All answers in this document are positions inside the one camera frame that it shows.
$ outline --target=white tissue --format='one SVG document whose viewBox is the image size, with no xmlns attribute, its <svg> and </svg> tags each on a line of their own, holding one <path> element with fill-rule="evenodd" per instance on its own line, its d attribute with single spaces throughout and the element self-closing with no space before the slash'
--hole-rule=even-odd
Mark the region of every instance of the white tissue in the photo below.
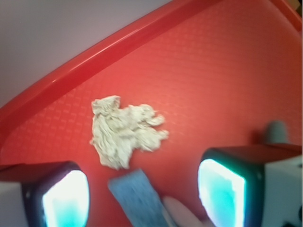
<svg viewBox="0 0 303 227">
<path fill-rule="evenodd" d="M 119 109 L 120 97 L 109 96 L 92 102 L 93 117 L 90 143 L 97 150 L 100 162 L 113 169 L 128 169 L 133 150 L 154 151 L 161 140 L 168 138 L 166 130 L 156 131 L 151 126 L 164 123 L 162 115 L 155 116 L 147 105 L 129 105 Z"/>
</svg>

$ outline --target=white wall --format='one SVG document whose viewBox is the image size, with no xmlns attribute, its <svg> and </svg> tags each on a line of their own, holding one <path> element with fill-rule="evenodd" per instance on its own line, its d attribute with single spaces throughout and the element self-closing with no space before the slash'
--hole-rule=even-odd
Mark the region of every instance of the white wall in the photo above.
<svg viewBox="0 0 303 227">
<path fill-rule="evenodd" d="M 0 107 L 170 0 L 0 0 Z"/>
</svg>

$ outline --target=red plastic surface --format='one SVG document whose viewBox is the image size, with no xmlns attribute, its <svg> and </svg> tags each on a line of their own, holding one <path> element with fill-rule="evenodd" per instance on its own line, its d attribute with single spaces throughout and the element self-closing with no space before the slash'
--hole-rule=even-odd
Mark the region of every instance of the red plastic surface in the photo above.
<svg viewBox="0 0 303 227">
<path fill-rule="evenodd" d="M 0 163 L 76 161 L 90 184 L 88 226 L 129 226 L 107 188 L 112 177 L 142 168 L 160 196 L 203 218 L 196 177 L 208 147 L 256 143 L 273 119 L 301 145 L 302 39 L 294 23 L 268 0 L 201 2 L 164 6 L 38 82 L 24 104 L 19 96 L 2 108 Z M 135 151 L 130 170 L 101 166 L 89 144 L 90 103 L 110 95 L 121 96 L 122 107 L 150 104 L 170 131 L 154 153 Z"/>
</svg>

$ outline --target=teal light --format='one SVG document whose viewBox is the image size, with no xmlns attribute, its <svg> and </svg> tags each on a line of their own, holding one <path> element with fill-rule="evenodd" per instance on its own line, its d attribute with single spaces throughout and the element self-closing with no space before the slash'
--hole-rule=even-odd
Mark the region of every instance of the teal light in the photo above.
<svg viewBox="0 0 303 227">
<path fill-rule="evenodd" d="M 200 200 L 212 222 L 224 227 L 244 226 L 245 179 L 212 159 L 198 170 Z"/>
<path fill-rule="evenodd" d="M 83 227 L 89 214 L 89 184 L 80 170 L 69 172 L 43 195 L 48 227 Z"/>
</svg>

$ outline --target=gray sponge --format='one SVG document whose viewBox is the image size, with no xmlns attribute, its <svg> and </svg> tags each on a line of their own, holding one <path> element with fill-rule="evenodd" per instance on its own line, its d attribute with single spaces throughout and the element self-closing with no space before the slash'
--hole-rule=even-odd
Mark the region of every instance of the gray sponge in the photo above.
<svg viewBox="0 0 303 227">
<path fill-rule="evenodd" d="M 108 187 L 134 227 L 169 226 L 161 200 L 141 169 L 110 180 Z"/>
</svg>

